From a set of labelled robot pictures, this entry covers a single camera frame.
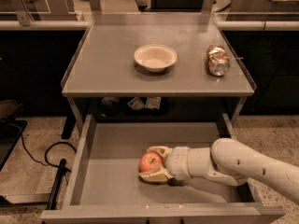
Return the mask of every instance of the power cord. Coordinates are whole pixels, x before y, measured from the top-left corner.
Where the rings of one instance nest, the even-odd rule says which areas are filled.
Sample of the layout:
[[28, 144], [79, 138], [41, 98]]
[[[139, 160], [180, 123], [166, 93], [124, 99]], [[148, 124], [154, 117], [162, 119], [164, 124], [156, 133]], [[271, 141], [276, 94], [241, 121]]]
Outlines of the power cord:
[[[46, 162], [46, 164], [45, 164], [45, 163], [42, 162], [42, 161], [38, 161], [38, 160], [36, 160], [36, 159], [32, 156], [32, 154], [28, 151], [28, 149], [27, 149], [27, 147], [26, 147], [26, 145], [25, 145], [24, 139], [23, 139], [23, 135], [22, 135], [22, 129], [21, 129], [21, 127], [18, 126], [18, 125], [16, 125], [16, 124], [13, 124], [13, 123], [11, 123], [11, 122], [10, 122], [8, 125], [13, 126], [13, 127], [16, 127], [17, 129], [20, 130], [20, 133], [21, 133], [21, 143], [22, 143], [22, 146], [23, 146], [24, 150], [26, 151], [26, 153], [29, 155], [29, 157], [30, 157], [33, 161], [35, 161], [35, 162], [37, 162], [37, 163], [39, 163], [39, 164], [41, 164], [41, 165], [43, 165], [43, 166], [52, 166], [52, 167], [59, 168], [59, 165], [53, 164], [53, 163], [51, 163], [51, 162], [48, 161], [48, 157], [47, 157], [47, 155], [48, 155], [49, 151], [50, 151], [53, 147], [56, 147], [56, 146], [58, 146], [58, 145], [67, 145], [67, 146], [71, 147], [71, 148], [74, 150], [75, 153], [77, 152], [77, 150], [75, 149], [75, 147], [74, 147], [72, 144], [70, 144], [69, 142], [65, 142], [65, 141], [56, 142], [56, 143], [54, 143], [53, 145], [51, 145], [50, 147], [47, 148], [47, 150], [46, 150], [46, 152], [45, 152], [45, 154], [44, 154], [44, 159], [45, 159], [45, 162]], [[70, 173], [71, 173], [71, 170], [69, 170], [68, 168], [65, 168], [65, 170], [66, 170], [67, 172], [70, 172]]]

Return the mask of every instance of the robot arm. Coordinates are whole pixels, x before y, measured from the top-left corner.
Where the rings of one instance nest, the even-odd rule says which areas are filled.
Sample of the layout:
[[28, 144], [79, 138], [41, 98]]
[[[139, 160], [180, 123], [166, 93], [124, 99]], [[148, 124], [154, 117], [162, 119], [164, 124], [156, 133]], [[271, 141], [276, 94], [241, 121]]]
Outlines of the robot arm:
[[[163, 153], [167, 153], [163, 156], [164, 167], [160, 169], [166, 174], [164, 180], [203, 177], [212, 182], [239, 186], [251, 177], [299, 203], [299, 168], [269, 158], [238, 141], [221, 138], [211, 147], [151, 147], [149, 150], [159, 153], [162, 148], [165, 148]], [[154, 173], [147, 173], [146, 181], [159, 182]]]

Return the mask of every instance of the bowl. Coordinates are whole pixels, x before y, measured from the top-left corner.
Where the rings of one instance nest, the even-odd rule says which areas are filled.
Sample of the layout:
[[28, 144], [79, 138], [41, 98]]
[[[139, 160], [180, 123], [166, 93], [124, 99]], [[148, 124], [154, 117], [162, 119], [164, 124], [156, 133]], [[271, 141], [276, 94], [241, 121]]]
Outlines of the bowl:
[[161, 72], [172, 66], [178, 58], [177, 53], [165, 45], [149, 44], [135, 51], [135, 61], [151, 72]]

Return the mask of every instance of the floor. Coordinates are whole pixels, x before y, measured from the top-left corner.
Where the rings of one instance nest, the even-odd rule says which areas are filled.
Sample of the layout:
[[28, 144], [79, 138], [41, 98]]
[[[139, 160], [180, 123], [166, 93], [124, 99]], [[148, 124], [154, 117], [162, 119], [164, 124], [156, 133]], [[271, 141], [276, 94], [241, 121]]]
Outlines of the floor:
[[[106, 11], [136, 11], [134, 0], [101, 0]], [[77, 9], [88, 10], [87, 1], [76, 1]], [[36, 160], [44, 161], [46, 149], [55, 142], [61, 141], [64, 117], [19, 117], [28, 121], [23, 133], [24, 143]], [[299, 166], [299, 116], [240, 116], [235, 126], [237, 139], [272, 158]], [[78, 145], [78, 130], [72, 132], [66, 140], [74, 147]], [[66, 158], [67, 167], [71, 169], [74, 151], [66, 146], [55, 147], [48, 155], [49, 161], [59, 163]], [[5, 194], [49, 193], [57, 169], [43, 166], [30, 159], [24, 151], [21, 140], [15, 146], [4, 169], [0, 173], [0, 192]], [[69, 175], [63, 179], [58, 197], [57, 208], [61, 208]], [[286, 215], [275, 221], [275, 224], [299, 223], [299, 206], [277, 194], [267, 186], [253, 181], [261, 200], [266, 206], [282, 206]], [[41, 223], [40, 215], [46, 208], [40, 205], [18, 205], [0, 207], [0, 223], [32, 224]]]

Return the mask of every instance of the silver can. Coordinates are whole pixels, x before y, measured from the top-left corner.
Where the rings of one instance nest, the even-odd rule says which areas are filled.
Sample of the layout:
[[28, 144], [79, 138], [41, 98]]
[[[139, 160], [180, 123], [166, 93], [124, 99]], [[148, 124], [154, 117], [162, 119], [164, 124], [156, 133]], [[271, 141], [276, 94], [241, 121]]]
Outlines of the silver can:
[[216, 77], [224, 76], [230, 69], [230, 61], [223, 46], [211, 45], [207, 51], [208, 69]]

